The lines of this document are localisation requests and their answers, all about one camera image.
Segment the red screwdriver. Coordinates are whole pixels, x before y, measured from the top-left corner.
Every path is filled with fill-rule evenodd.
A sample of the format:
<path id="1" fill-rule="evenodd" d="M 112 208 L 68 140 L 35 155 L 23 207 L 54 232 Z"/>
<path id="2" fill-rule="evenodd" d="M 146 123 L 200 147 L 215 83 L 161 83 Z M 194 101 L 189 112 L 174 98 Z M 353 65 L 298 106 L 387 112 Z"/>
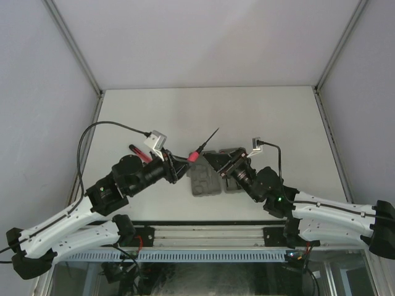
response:
<path id="1" fill-rule="evenodd" d="M 219 128 L 217 128 L 209 137 L 208 139 L 203 142 L 194 152 L 192 152 L 189 157 L 187 158 L 188 162 L 194 163 L 200 156 L 201 152 L 204 150 L 207 143 L 213 138 L 213 136 L 217 133 Z"/>

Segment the grey plastic tool case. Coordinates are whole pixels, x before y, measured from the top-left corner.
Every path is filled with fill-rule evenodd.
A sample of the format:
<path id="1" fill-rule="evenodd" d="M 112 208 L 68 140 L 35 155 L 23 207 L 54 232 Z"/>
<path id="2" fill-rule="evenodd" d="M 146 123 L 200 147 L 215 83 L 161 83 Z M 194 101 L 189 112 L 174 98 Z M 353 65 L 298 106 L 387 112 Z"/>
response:
<path id="1" fill-rule="evenodd" d="M 215 150 L 204 150 L 199 158 L 193 163 L 187 177 L 190 179 L 191 192 L 194 197 L 207 197 L 221 193 L 241 193 L 244 189 L 233 179 L 222 179 L 203 157 L 204 153 L 227 154 L 236 148 Z"/>

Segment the red utility knife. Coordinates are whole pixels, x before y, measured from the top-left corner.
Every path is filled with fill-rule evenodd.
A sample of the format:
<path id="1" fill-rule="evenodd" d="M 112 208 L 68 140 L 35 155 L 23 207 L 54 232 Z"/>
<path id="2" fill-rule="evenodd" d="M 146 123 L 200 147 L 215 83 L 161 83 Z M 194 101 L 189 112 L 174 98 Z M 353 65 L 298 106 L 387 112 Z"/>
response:
<path id="1" fill-rule="evenodd" d="M 143 163 L 149 163 L 152 161 L 152 158 L 150 158 L 147 154 L 138 149 L 135 145 L 130 144 L 128 147 L 136 156 L 138 156 L 143 161 Z"/>

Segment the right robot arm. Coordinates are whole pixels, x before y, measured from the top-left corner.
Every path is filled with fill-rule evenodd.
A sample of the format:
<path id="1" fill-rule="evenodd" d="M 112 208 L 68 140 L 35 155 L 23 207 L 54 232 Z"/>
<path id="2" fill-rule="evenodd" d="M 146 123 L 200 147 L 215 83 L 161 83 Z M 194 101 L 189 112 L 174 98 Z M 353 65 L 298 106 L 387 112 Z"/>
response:
<path id="1" fill-rule="evenodd" d="M 283 184 L 269 166 L 257 171 L 244 149 L 230 153 L 206 152 L 204 158 L 222 178 L 234 179 L 245 193 L 276 218 L 284 218 L 285 242 L 363 243 L 382 258 L 394 259 L 394 206 L 378 200 L 359 205 L 322 199 Z"/>

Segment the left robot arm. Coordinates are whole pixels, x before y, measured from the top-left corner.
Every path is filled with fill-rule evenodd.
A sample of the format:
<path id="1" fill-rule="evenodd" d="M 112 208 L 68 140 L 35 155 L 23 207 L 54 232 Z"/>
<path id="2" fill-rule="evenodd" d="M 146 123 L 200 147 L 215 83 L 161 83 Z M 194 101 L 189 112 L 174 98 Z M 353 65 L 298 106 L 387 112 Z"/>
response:
<path id="1" fill-rule="evenodd" d="M 24 280 L 33 279 L 75 253 L 102 245 L 131 245 L 136 234 L 133 223 L 116 211 L 161 179 L 175 184 L 190 166 L 189 159 L 168 150 L 147 164 L 135 155 L 122 157 L 80 200 L 30 229 L 8 230 L 14 271 Z"/>

